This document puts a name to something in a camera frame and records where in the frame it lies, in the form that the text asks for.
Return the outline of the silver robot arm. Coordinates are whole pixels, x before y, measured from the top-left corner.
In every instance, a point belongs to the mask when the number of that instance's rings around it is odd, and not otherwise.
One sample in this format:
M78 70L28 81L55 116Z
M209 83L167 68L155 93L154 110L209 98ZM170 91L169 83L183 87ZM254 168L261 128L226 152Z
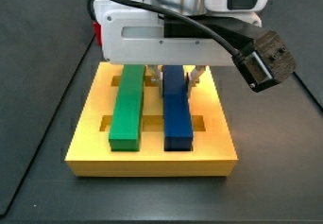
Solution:
M94 0L105 59L145 64L159 83L163 68L193 65L187 85L199 82L205 68L234 62L251 90L274 82L266 57L243 30L262 27L257 12L267 0Z

